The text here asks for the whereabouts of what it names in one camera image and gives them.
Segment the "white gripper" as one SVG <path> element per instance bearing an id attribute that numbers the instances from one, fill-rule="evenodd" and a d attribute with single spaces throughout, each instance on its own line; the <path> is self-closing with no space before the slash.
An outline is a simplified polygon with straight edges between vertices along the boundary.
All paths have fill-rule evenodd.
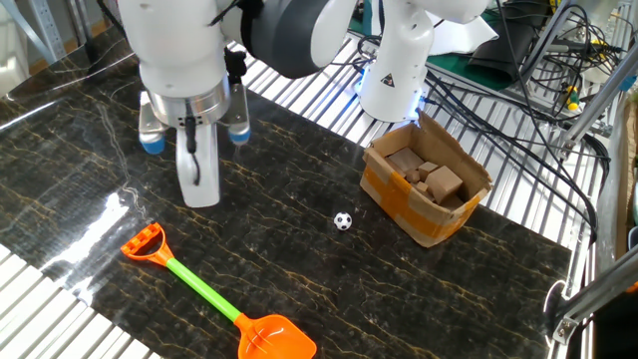
<path id="1" fill-rule="evenodd" d="M 186 121 L 176 133 L 176 169 L 185 204 L 195 208 L 218 204 L 220 189 L 215 125 Z"/>

